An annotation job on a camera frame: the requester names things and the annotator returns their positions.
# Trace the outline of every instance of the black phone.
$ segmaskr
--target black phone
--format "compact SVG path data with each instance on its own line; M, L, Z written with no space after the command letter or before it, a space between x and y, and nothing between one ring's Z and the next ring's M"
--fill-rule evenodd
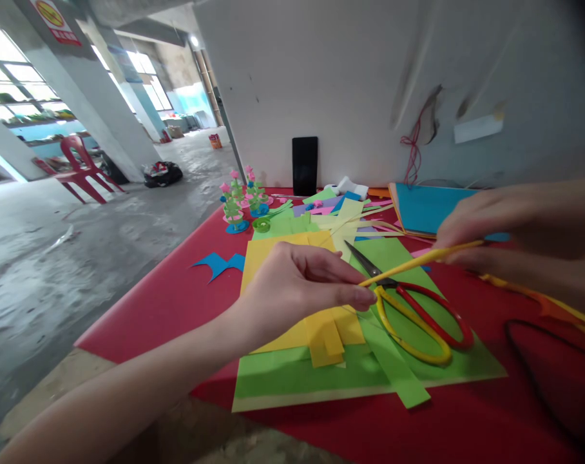
M316 194L318 176L318 137L295 137L292 140L292 191L311 197Z

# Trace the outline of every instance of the left hand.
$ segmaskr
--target left hand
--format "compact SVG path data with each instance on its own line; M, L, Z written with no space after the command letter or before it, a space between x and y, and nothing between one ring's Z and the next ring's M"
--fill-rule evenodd
M367 311L376 302L374 292L358 285L366 278L340 256L341 252L286 242L273 247L229 310L240 316L239 324L247 324L256 348L322 309L351 305Z

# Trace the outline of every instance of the red plastic chair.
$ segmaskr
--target red plastic chair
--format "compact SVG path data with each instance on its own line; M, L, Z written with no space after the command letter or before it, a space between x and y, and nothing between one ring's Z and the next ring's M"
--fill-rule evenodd
M83 169L82 166L80 165L80 162L75 159L75 156L73 155L72 152L72 148L78 153L78 155L86 165L86 169ZM78 184L82 188L82 190L87 192L99 204L106 203L104 198L97 192L97 190L95 190L95 188L91 184L89 184L88 180L86 179L87 176L90 176L93 179L95 179L99 183L99 185L101 185L106 190L114 192L114 190L112 190L112 187L110 187L107 183L105 183L103 179L101 179L98 176L98 174L101 174L104 177L104 179L106 179L110 184L116 186L117 189L124 192L124 190L121 187L119 187L117 183L114 182L114 180L110 179L110 176L104 174L102 170L95 165L91 157L88 155L86 148L84 148L84 142L82 141L81 137L78 137L77 135L70 135L69 137L65 137L61 141L61 150L64 153L65 157L69 160L69 163L71 163L73 171L69 171L62 174L56 174L54 177L61 184L63 184L63 186L67 190L73 193L73 195L82 203L86 204L86 202L82 198L80 198L80 195L76 193L73 187L69 185L70 182Z

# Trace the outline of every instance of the concrete floor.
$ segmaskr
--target concrete floor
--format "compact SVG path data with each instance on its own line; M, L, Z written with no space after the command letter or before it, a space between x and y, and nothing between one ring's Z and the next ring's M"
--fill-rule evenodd
M217 132L224 148L214 151ZM184 178L83 205L55 179L0 185L0 422L72 343L219 206L237 169L226 130L157 147ZM73 225L73 237L51 248Z

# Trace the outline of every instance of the red tablecloth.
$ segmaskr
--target red tablecloth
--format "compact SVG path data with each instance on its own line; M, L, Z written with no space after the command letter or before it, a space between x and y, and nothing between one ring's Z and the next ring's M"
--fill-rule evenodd
M396 220L393 211L370 218ZM235 253L245 255L251 230L228 235L225 227L219 209L75 345L121 363L226 310L238 297L241 273L227 269L207 284L210 268L191 267L212 252L225 260ZM409 238L386 240L401 240L409 251L428 246ZM448 266L432 264L431 269L433 281L505 366L509 377L430 389L432 400L411 411L402 406L395 394L388 394L244 414L357 463L582 460L578 449L558 431L533 395L524 370L507 345L503 323L509 318L522 318L545 324L583 347L585 337L573 327L541 321L537 317L539 306L521 295L492 287ZM572 361L570 353L557 352L557 347L544 338L523 336L529 337L535 340L535 353L542 356L554 385L570 384L575 378L585 384L585 363ZM566 366L577 369L567 373ZM237 367L238 362L229 364L192 394L229 409Z

